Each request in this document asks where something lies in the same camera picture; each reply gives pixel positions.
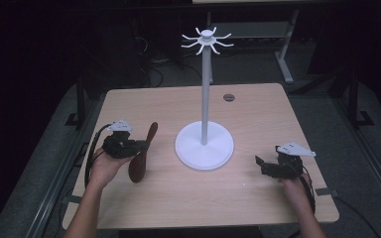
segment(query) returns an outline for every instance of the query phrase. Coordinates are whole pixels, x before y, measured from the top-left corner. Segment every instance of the dark background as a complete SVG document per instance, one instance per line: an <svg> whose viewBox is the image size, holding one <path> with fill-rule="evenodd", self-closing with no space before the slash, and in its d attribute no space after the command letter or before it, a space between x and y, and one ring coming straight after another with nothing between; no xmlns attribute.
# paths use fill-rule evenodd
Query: dark background
<svg viewBox="0 0 381 238"><path fill-rule="evenodd" d="M203 24L176 12L147 13L132 21L128 14L68 11L87 3L113 6L111 1L85 2L0 1L0 212L58 103L79 77L92 98L111 88L143 86L146 76L140 69L147 59L138 56L134 36L145 37L151 48L180 64L179 33ZM115 2L116 7L136 4ZM295 31L295 41L318 41L311 73L348 64L381 101L381 1L351 1L325 12L302 11ZM248 11L245 17L257 14ZM309 14L322 16L313 23ZM232 12L222 16L235 17Z"/></svg>

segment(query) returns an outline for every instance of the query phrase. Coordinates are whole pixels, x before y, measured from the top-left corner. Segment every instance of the stand pole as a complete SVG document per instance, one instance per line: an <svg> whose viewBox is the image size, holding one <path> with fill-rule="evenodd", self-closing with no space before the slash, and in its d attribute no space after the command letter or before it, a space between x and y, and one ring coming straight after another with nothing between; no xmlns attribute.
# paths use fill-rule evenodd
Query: stand pole
<svg viewBox="0 0 381 238"><path fill-rule="evenodd" d="M203 146L207 144L208 130L208 104L209 104L209 82L212 78L211 69L211 47L205 46L202 50L202 139Z"/></svg>

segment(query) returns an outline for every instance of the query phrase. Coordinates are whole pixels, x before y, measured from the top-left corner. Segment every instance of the black device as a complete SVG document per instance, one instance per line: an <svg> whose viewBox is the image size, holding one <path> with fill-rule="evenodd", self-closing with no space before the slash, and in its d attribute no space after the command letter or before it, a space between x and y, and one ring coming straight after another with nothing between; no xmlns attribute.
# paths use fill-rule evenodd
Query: black device
<svg viewBox="0 0 381 238"><path fill-rule="evenodd" d="M114 131L112 135L104 139L103 150L116 159L133 157L148 150L146 141L129 140L130 135L127 131Z"/></svg>
<svg viewBox="0 0 381 238"><path fill-rule="evenodd" d="M300 156L291 156L279 152L278 146L275 147L278 153L278 165L265 163L264 160L255 156L256 164L261 167L262 175L272 178L295 179L303 174L303 162Z"/></svg>
<svg viewBox="0 0 381 238"><path fill-rule="evenodd" d="M88 185L89 172L91 171L92 164L94 163L94 160L97 159L97 157L99 156L97 155L95 158L93 158L95 145L97 144L101 132L109 126L111 126L111 124L103 126L97 133L95 133L85 165L85 186ZM104 139L103 146L101 148L104 150L105 153L107 153L107 155L116 159L133 157L141 152L145 152L148 150L149 144L146 141L129 140L130 135L131 134L127 131L113 131L112 135L107 136Z"/></svg>

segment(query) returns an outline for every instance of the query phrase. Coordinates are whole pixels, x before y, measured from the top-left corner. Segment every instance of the wire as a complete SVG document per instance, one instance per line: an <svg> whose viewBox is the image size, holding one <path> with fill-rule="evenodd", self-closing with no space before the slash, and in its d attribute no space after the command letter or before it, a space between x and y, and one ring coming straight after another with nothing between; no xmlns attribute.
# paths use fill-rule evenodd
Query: wire
<svg viewBox="0 0 381 238"><path fill-rule="evenodd" d="M284 163L284 164L289 166L296 174L298 174L297 170L290 163ZM314 188L312 187L311 175L309 174L309 171L308 171L308 169L306 169L305 166L302 166L302 167L303 167L303 169L305 169L306 174L308 174L311 185L308 185L308 183L306 182L305 178L302 177L302 175L299 175L299 180L302 183L303 187L305 188L306 195L308 196L309 203L311 204L312 212L315 214L317 206L316 206L316 201L315 201ZM291 234L289 236L289 238L298 237L300 235L300 232L301 232L300 229L298 229L296 232Z"/></svg>
<svg viewBox="0 0 381 238"><path fill-rule="evenodd" d="M109 126L111 126L111 124L107 124L101 127L100 130L98 130L98 132L95 133L94 139L92 140L91 147L89 148L89 151L88 151L88 158L85 164L85 176L84 176L85 187L88 185L89 171L91 170L91 167L92 167L92 162L93 162L92 156L95 151L95 145L97 144L98 138L100 138L101 132Z"/></svg>
<svg viewBox="0 0 381 238"><path fill-rule="evenodd" d="M140 56L142 56L144 54L144 52L146 52L148 49L148 42L147 42L147 40L145 40L145 38L142 38L142 37L135 37L135 40L141 40L145 43L144 50L142 50L141 53L138 53Z"/></svg>
<svg viewBox="0 0 381 238"><path fill-rule="evenodd" d="M70 174L72 173L73 169L76 168L76 164L78 163L78 161L79 161L81 158L83 158L83 157L85 156L85 153L82 153L82 151L84 151L84 147L87 146L88 144L89 144L89 143L82 143L82 146L81 146L81 148L79 149L79 152L78 152L78 154L76 155L75 160L74 160L72 166L71 166L70 169L69 169L69 172L66 174L66 177L65 177L64 180L63 180L63 187L61 188L61 190L60 190L59 193L58 193L58 198L60 198L60 196L61 196L62 190L64 189L64 185L66 184L67 179L69 178L69 176L70 176ZM67 191L67 193L64 195L63 199L64 199L65 197L67 197L67 194L68 194L70 191L73 191L73 188L71 188L70 190ZM60 204L61 204L61 206L60 206L60 208L59 208L59 220L58 220L58 223L60 224L60 227L59 227L59 229L58 229L58 231L57 231L57 233L55 234L54 237L57 237L57 236L58 236L58 234L59 234L60 231L61 231L61 227L62 227L62 225L61 225L61 220L62 220L61 213L62 213L62 206L63 206L63 204L62 204L61 201L60 201ZM48 221L47 221L47 223L46 223L45 230L48 228L48 225L49 225L49 219L48 219Z"/></svg>
<svg viewBox="0 0 381 238"><path fill-rule="evenodd" d="M91 164L94 165L95 160L97 160L97 158L98 158L99 156L101 156L101 154L103 154L104 152L105 152L104 150L103 150L102 152L100 152L100 154L98 154L98 155L92 160Z"/></svg>
<svg viewBox="0 0 381 238"><path fill-rule="evenodd" d="M341 202L342 204L346 205L348 208L350 208L352 211L354 211L366 224L367 226L373 231L376 237L380 238L379 233L376 231L376 229L372 226L372 224L367 220L367 218L361 214L354 206L343 200L340 195L334 196L336 200Z"/></svg>
<svg viewBox="0 0 381 238"><path fill-rule="evenodd" d="M182 55L182 57L183 58L196 57L196 53L197 53L197 50L191 50L191 51L185 53L184 55Z"/></svg>
<svg viewBox="0 0 381 238"><path fill-rule="evenodd" d="M202 78L202 75L200 74L200 72L198 70L196 70L196 68L190 66L190 65L187 65L187 64L184 64L185 67L188 67L190 69L192 69L193 71L195 71L197 73L197 75Z"/></svg>
<svg viewBox="0 0 381 238"><path fill-rule="evenodd" d="M102 68L104 68L107 72L111 73L115 77L119 77L119 74L110 68L107 64L105 64L102 60L98 59L86 46L84 46L79 40L73 39L85 52L89 55L96 63L98 63ZM117 82L112 82L115 86L123 89L123 85Z"/></svg>
<svg viewBox="0 0 381 238"><path fill-rule="evenodd" d="M161 86L162 83L163 83L163 81L164 81L163 74L162 74L160 71L158 71L158 70L156 70L156 69L154 69L154 68L150 68L150 70L152 70L152 71L158 73L158 74L160 75L160 77L161 77L161 78L160 78L160 82L159 82L157 85L155 85L155 86L154 86L153 82L151 81L151 77L150 77L150 78L149 78L149 84L150 84L150 87L159 87L159 86Z"/></svg>
<svg viewBox="0 0 381 238"><path fill-rule="evenodd" d="M64 197L67 197L67 195L69 194L69 193L71 193L73 191L73 188L71 188L70 190L68 190L65 194L64 194ZM58 224L60 225L60 227L59 227L59 229L58 229L58 231L57 231L57 233L55 234L55 236L54 236L54 238L56 238L57 236L58 236L58 234L61 232L61 227L62 227L62 225L61 225L61 221L62 221L62 207L63 207L63 203L60 201L60 207L59 207L59 212L58 212Z"/></svg>

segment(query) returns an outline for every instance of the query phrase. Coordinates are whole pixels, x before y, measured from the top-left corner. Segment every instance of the black cable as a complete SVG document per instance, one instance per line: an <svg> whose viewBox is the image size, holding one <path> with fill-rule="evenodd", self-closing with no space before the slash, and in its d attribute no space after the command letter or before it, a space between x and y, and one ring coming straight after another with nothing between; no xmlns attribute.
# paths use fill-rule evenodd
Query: black cable
<svg viewBox="0 0 381 238"><path fill-rule="evenodd" d="M187 64L184 64L185 67L188 67L190 69L192 69L193 71L195 71L197 73L197 75L202 78L202 75L200 74L200 72L198 70L196 70L196 68L190 66L190 65L187 65Z"/></svg>
<svg viewBox="0 0 381 238"><path fill-rule="evenodd" d="M95 133L94 139L92 140L91 147L89 148L89 151L88 151L88 158L85 164L85 176L84 176L85 187L88 185L89 171L91 170L91 167L92 167L92 162L93 162L92 156L95 151L95 145L97 144L98 138L100 138L101 132L109 126L111 126L111 124L107 124L103 126L100 130L98 130L98 132Z"/></svg>
<svg viewBox="0 0 381 238"><path fill-rule="evenodd" d="M73 39L85 52L87 55L90 56L91 59L95 60L102 68L104 68L107 72L111 73L115 77L120 77L117 72L115 72L113 69L110 68L107 64L105 64L103 61L98 59L86 46L84 46L79 40ZM119 87L120 89L123 89L124 86L122 84L119 84L118 82L111 81L112 85Z"/></svg>
<svg viewBox="0 0 381 238"><path fill-rule="evenodd" d="M85 156L85 153L82 153L82 151L84 150L84 147L87 146L88 144L89 144L89 143L82 143L82 146L81 146L81 148L80 148L78 154L76 155L75 160L74 160L72 166L71 166L70 169L69 169L69 172L66 174L66 177L63 179L63 187L61 188L61 190L60 190L59 193L58 193L58 198L60 198L61 193L62 193L62 190L64 189L64 185L66 184L67 179L69 178L70 174L72 173L73 168L76 167L76 163L78 163L78 161L79 161L83 156ZM61 216L61 210L62 210L61 207L62 207L62 205L60 206L60 209L59 209L60 216ZM49 221L50 221L50 220L48 219L48 221L46 222L45 230L48 228ZM55 234L54 237L57 237L57 235L58 235L59 232L61 231L61 227L62 227L62 225L60 225L60 227L59 227L59 229L58 229L58 232Z"/></svg>
<svg viewBox="0 0 381 238"><path fill-rule="evenodd" d="M182 55L183 58L194 58L196 57L197 50L190 50Z"/></svg>
<svg viewBox="0 0 381 238"><path fill-rule="evenodd" d="M142 50L142 52L138 52L138 55L140 55L141 57L143 57L144 56L144 53L147 51L147 49L148 49L148 42L147 42L147 40L145 39L145 38L143 38L143 37L135 37L135 40L140 40L140 41L143 41L144 43L145 43L145 47L144 47L144 49Z"/></svg>
<svg viewBox="0 0 381 238"><path fill-rule="evenodd" d="M340 195L338 196L334 196L333 198L335 198L336 200L338 200L339 202L341 202L342 204L346 205L348 208L350 208L352 211L354 211L354 213L356 213L358 216L360 216L360 218L367 224L367 226L373 231L373 233L375 234L376 237L380 238L380 235L379 233L376 231L376 229L372 226L372 224L367 220L367 218L361 214L354 206L352 206L351 204L349 204L348 202L346 202L345 200L343 200Z"/></svg>
<svg viewBox="0 0 381 238"><path fill-rule="evenodd" d="M289 166L296 174L298 174L297 170L292 165L290 165L290 163L285 163L285 164L287 166ZM317 205L316 205L316 201L315 201L314 188L312 187L311 175L309 174L309 171L308 171L308 169L306 169L305 166L303 166L303 169L305 169L306 174L308 174L308 178L309 178L311 185L308 185L308 183L306 182L305 178L302 175L299 175L299 180L302 183L303 187L305 188L306 196L308 197L309 203L311 204L312 212L315 214L315 212L317 210ZM291 234L289 236L289 238L298 237L300 235L300 233L301 233L301 231L300 231L300 229L298 229L296 232Z"/></svg>
<svg viewBox="0 0 381 238"><path fill-rule="evenodd" d="M100 152L100 154L98 154L98 155L92 160L91 165L94 165L95 160L97 160L97 158L98 158L99 156L101 156L101 154L103 154L104 152L105 152L104 150L103 150L102 152Z"/></svg>
<svg viewBox="0 0 381 238"><path fill-rule="evenodd" d="M70 190L68 190L65 194L64 194L64 197L67 197L67 195L70 193L70 192L72 192L73 191L73 188L71 188ZM63 203L60 201L60 203L61 203L61 205L60 205L60 208L59 208L59 213L58 213L58 224L60 224L61 223L61 221L62 221L62 207L63 207ZM60 231L61 231L61 227L62 227L62 225L60 225L60 227L59 227L59 229L58 229L58 231L57 231L57 233L55 234L55 236L54 236L54 238L56 238L57 236L58 236L58 234L60 233Z"/></svg>
<svg viewBox="0 0 381 238"><path fill-rule="evenodd" d="M160 82L159 82L157 85L154 85L154 84L153 84L153 82L151 81L151 77L150 77L150 79L149 79L150 87L159 87L159 86L161 86L162 83L163 83L163 80L164 80L163 74L162 74L159 70L156 70L156 69L154 69L154 68L150 68L150 70L152 70L152 71L158 73L158 74L160 75L160 77L161 77Z"/></svg>
<svg viewBox="0 0 381 238"><path fill-rule="evenodd" d="M237 52L237 50L233 50L233 53L228 53L228 54L221 53L221 55L214 55L213 57L214 58L232 58L241 54L244 54L244 51Z"/></svg>

